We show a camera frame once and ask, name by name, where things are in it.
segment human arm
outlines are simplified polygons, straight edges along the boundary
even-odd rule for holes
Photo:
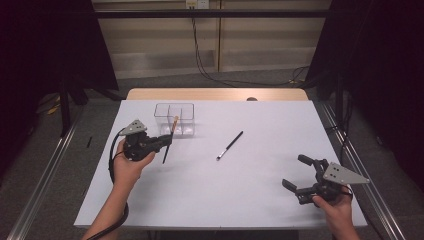
[[[347,187],[343,186],[343,190],[347,192]],[[331,204],[320,196],[314,196],[312,200],[325,212],[327,226],[337,240],[360,239],[353,227],[351,196],[340,194]]]
[[[128,160],[124,153],[122,153],[124,142],[124,140],[119,142],[116,151],[119,154],[114,160],[115,183],[113,184],[112,191],[82,239],[90,238],[121,219],[130,192],[140,178],[143,168],[153,161],[154,152],[151,152],[141,161],[134,162]],[[118,231],[114,230],[102,239],[116,239],[117,237]]]

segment outlet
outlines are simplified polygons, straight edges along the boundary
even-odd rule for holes
[[[186,0],[186,9],[197,9],[197,0]]]
[[[209,9],[209,0],[197,0],[197,9]]]

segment transparent organizer box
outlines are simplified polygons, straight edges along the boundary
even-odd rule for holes
[[[194,135],[194,104],[158,103],[155,119],[161,135],[170,134],[174,118],[178,116],[174,137],[192,137]]]

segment beige wall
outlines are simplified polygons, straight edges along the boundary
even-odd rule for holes
[[[184,9],[185,1],[93,0],[96,10]],[[224,9],[328,9],[330,0],[210,0]],[[190,19],[100,19],[118,78],[195,73]],[[196,19],[207,71],[293,68],[309,65],[323,19]]]

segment table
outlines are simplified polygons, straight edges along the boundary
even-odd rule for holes
[[[297,161],[298,154],[338,163],[312,102],[305,101],[306,94],[299,89],[130,91],[132,100],[121,104],[75,225],[89,226],[110,192],[105,166],[116,132],[130,119],[142,117],[148,134],[158,135],[153,117],[156,103],[182,103],[195,97],[201,99],[190,100],[195,105],[195,136],[174,139],[167,163],[154,161],[143,171],[128,201],[130,215],[124,226],[157,230],[324,227],[320,209],[300,206],[294,194],[281,186],[282,178],[299,187],[315,183],[315,170]],[[228,101],[248,97],[266,101]],[[244,135],[217,162],[216,156],[240,130]],[[163,152],[156,158],[161,159]],[[354,224],[366,225],[356,200],[352,206]]]

